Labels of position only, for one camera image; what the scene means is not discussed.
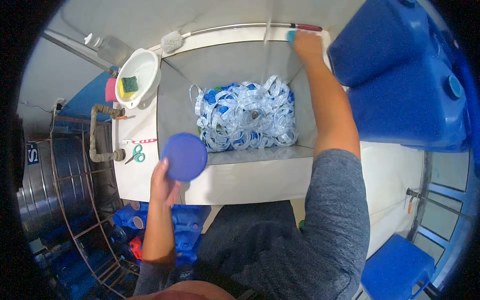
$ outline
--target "running water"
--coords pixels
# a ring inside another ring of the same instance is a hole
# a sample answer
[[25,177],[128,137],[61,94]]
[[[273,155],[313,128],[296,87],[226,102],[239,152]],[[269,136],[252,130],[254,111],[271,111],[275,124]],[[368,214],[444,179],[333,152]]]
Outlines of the running water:
[[265,83],[265,79],[267,77],[267,64],[268,64],[268,52],[269,52],[269,43],[268,43],[268,34],[270,33],[270,24],[272,23],[272,14],[273,14],[273,0],[266,1],[266,10],[268,13],[267,22],[265,27],[265,34],[264,34],[264,48],[263,48],[263,72],[262,72],[262,80],[260,81],[260,86]]

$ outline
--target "clear plastic bottle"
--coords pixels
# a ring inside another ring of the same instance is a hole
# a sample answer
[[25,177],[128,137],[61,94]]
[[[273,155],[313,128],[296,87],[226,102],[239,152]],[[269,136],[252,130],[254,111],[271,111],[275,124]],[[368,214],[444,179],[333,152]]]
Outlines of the clear plastic bottle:
[[85,45],[97,49],[98,57],[119,68],[125,64],[133,53],[133,49],[130,46],[114,36],[101,38],[89,34],[84,40]]

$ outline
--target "hand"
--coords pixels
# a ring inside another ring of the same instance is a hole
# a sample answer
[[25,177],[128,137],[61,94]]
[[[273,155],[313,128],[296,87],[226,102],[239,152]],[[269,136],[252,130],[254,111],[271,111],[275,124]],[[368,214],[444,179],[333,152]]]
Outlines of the hand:
[[150,180],[150,203],[160,202],[172,206],[180,193],[181,183],[167,177],[168,160],[159,161]]
[[324,64],[322,51],[322,37],[306,30],[296,30],[293,38],[293,47],[305,67],[312,64]]

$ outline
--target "electrical outlet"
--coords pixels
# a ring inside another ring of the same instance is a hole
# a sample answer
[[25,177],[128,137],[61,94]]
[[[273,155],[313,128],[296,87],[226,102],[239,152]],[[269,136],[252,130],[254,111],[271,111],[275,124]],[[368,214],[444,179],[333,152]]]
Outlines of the electrical outlet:
[[60,104],[62,107],[65,107],[68,101],[65,101],[63,98],[58,98],[55,104],[52,107],[52,112],[55,113],[55,116],[58,115],[58,110],[56,109],[57,105]]

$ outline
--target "person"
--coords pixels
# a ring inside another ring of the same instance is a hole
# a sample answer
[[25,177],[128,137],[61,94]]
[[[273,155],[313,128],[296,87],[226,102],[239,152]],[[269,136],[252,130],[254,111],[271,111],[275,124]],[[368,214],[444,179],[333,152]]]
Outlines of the person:
[[318,129],[304,226],[297,229],[289,201],[225,205],[201,240],[194,280],[174,283],[170,206],[180,183],[165,177],[161,161],[132,299],[352,299],[370,239],[359,135],[347,95],[324,64],[321,37],[296,31],[293,47]]

